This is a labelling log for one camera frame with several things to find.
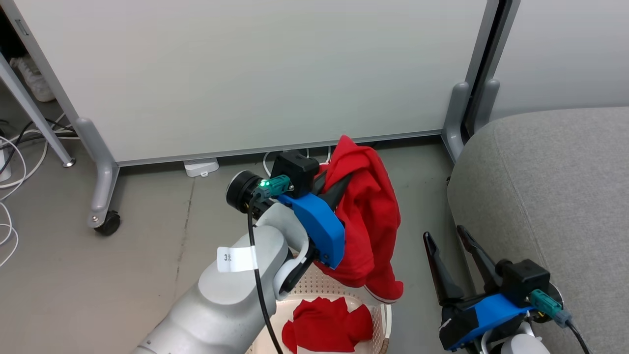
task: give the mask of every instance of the white plastic basket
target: white plastic basket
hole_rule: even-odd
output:
[[[332,301],[344,297],[347,302],[347,309],[350,312],[365,304],[371,311],[371,318],[374,323],[374,337],[370,341],[357,344],[354,352],[358,354],[385,354],[389,348],[389,337],[391,335],[391,305],[366,304],[357,293],[358,291],[347,288],[323,274],[315,265],[310,266],[291,294],[283,301],[277,303],[277,312],[271,317],[271,325],[273,325],[284,354],[291,354],[291,351],[282,343],[282,328],[284,328],[287,321],[292,321],[292,312],[302,300],[312,301],[317,297]],[[275,353],[275,348],[271,342],[269,332],[265,328],[260,332],[246,354],[269,353]]]

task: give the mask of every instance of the gray upholstered ottoman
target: gray upholstered ottoman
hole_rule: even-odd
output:
[[[629,352],[629,108],[490,123],[460,155],[448,201],[494,261],[550,271],[596,353]],[[582,352],[554,323],[535,332],[553,354]]]

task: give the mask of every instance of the black wheel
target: black wheel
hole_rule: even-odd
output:
[[[117,211],[110,210],[107,212],[107,215],[105,215],[105,222],[94,230],[103,236],[111,236],[118,230],[119,226],[120,215],[118,215]]]

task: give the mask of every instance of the red cloth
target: red cloth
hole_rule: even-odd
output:
[[[365,305],[348,312],[343,297],[335,301],[303,300],[292,312],[293,321],[282,329],[282,341],[291,352],[297,347],[310,351],[353,353],[359,341],[373,337],[371,313]]]
[[[366,286],[377,297],[393,302],[404,292],[391,267],[400,223],[398,201],[380,157],[370,147],[357,146],[343,135],[327,169],[325,187],[352,173],[336,210],[345,224],[345,255],[332,270],[316,262],[323,273],[348,287]]]

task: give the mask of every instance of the white partition panel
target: white partition panel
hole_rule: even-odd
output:
[[[435,132],[486,0],[14,0],[116,161]]]
[[[491,119],[629,105],[629,3],[521,0],[494,78]]]

